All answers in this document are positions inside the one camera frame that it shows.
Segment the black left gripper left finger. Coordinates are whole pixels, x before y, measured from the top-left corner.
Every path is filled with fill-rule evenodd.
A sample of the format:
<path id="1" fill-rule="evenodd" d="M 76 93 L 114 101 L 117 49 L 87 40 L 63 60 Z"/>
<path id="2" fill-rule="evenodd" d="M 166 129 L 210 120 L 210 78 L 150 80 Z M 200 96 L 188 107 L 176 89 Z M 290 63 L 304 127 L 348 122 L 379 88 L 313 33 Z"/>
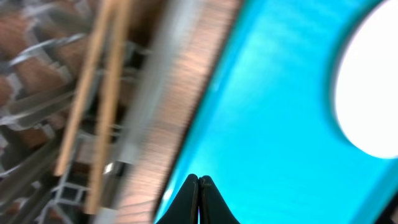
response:
<path id="1" fill-rule="evenodd" d="M 197 224 L 198 196 L 199 179 L 190 174 L 157 224 Z"/>

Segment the large white round plate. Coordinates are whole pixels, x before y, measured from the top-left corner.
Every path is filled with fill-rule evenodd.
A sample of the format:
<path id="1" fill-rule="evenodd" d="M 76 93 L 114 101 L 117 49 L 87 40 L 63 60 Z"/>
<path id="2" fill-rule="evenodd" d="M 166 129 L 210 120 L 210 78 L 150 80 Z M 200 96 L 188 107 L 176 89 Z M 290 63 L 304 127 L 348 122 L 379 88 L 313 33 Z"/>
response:
<path id="1" fill-rule="evenodd" d="M 397 0 L 381 1 L 351 36 L 336 71 L 333 107 L 352 145 L 397 158 Z"/>

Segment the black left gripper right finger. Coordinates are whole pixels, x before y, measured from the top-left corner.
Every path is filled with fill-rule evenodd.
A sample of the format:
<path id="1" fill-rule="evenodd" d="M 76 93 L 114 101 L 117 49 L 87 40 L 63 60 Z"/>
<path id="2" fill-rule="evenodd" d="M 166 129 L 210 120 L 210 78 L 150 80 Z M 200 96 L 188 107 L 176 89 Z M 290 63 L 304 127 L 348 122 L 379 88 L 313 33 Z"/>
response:
<path id="1" fill-rule="evenodd" d="M 210 176 L 200 177 L 199 186 L 200 224 L 240 224 Z"/>

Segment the wooden chopstick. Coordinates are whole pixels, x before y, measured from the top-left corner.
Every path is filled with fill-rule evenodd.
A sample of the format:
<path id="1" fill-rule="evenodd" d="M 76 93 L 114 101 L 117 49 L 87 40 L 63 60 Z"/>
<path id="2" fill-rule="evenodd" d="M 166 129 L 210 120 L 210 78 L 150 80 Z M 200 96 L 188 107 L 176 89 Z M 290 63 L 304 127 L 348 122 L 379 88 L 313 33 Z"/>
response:
<path id="1" fill-rule="evenodd" d="M 95 77 L 95 70 L 103 50 L 106 32 L 118 4 L 119 0 L 103 0 L 101 2 L 101 7 L 90 34 L 85 59 L 74 94 L 70 117 L 63 135 L 60 154 L 54 170 L 55 176 L 62 176 L 67 169 L 86 100 L 90 93 L 91 83 Z"/>
<path id="2" fill-rule="evenodd" d="M 129 26 L 129 17 L 134 1 L 119 0 L 116 3 L 112 23 L 112 39 L 106 59 L 106 73 L 102 82 L 102 94 L 96 125 L 95 151 L 91 164 L 89 192 L 85 201 L 85 213 L 94 215 L 101 204 L 103 173 L 108 159 L 112 125 L 116 117 L 119 96 L 120 76 L 123 70 L 125 45 Z"/>

